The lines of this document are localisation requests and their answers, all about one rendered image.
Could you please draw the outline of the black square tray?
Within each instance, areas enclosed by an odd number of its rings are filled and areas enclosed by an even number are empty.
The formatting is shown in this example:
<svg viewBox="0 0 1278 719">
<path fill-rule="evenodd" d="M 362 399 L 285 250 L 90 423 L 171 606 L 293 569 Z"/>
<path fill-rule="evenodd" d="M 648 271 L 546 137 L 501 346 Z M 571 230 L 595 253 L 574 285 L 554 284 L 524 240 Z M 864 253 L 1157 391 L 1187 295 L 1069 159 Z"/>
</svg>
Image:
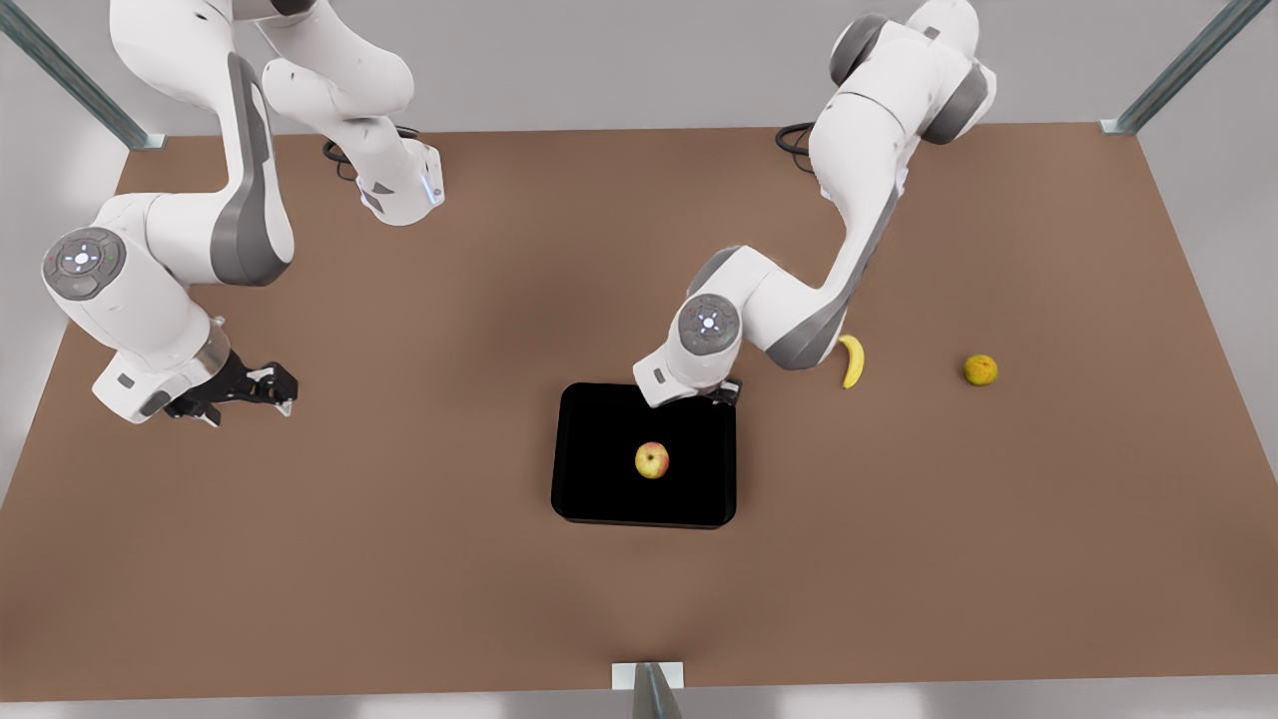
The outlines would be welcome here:
<svg viewBox="0 0 1278 719">
<path fill-rule="evenodd" d="M 737 510 L 736 412 L 635 384 L 579 382 L 558 406 L 552 508 L 579 524 L 726 526 Z"/>
</svg>

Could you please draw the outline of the silver frame post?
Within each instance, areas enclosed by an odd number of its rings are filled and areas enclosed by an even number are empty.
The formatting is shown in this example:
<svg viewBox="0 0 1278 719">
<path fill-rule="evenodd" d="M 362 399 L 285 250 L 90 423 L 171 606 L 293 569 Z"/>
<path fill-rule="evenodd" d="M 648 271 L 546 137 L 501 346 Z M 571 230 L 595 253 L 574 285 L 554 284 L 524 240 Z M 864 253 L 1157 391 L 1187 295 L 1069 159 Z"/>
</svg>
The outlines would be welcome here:
<svg viewBox="0 0 1278 719">
<path fill-rule="evenodd" d="M 0 0 L 0 31 L 128 149 L 164 149 L 166 135 L 144 132 L 14 0 Z"/>
<path fill-rule="evenodd" d="M 1098 123 L 1100 132 L 1104 135 L 1137 135 L 1270 3 L 1228 0 L 1118 117 Z"/>
<path fill-rule="evenodd" d="M 684 663 L 613 663 L 612 690 L 630 690 L 630 719 L 682 719 L 675 690 L 685 687 Z"/>
</svg>

